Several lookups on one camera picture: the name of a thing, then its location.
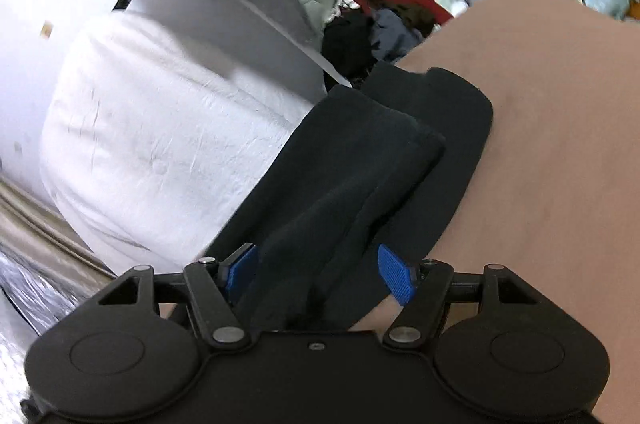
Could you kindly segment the black garment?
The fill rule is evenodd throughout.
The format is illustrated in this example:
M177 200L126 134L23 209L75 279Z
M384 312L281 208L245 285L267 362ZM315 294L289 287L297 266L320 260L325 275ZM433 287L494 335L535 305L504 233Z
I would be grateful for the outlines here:
M387 296L378 248L430 253L468 188L492 123L489 99L448 70L376 66L335 86L297 126L209 247L242 244L256 274L235 303L252 330L345 330Z

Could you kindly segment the silver quilted cover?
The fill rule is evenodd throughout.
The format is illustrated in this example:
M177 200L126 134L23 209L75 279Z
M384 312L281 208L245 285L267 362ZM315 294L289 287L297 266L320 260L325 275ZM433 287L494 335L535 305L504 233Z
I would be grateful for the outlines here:
M26 352L36 338L103 288L113 273L90 256L1 249L1 421L23 423Z

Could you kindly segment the person's white clothing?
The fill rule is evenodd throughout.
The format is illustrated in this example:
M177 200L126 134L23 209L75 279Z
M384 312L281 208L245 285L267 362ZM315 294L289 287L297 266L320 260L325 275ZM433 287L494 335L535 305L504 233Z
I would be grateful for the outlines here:
M54 80L43 185L113 273L178 271L211 243L326 94L335 0L88 0L26 62Z

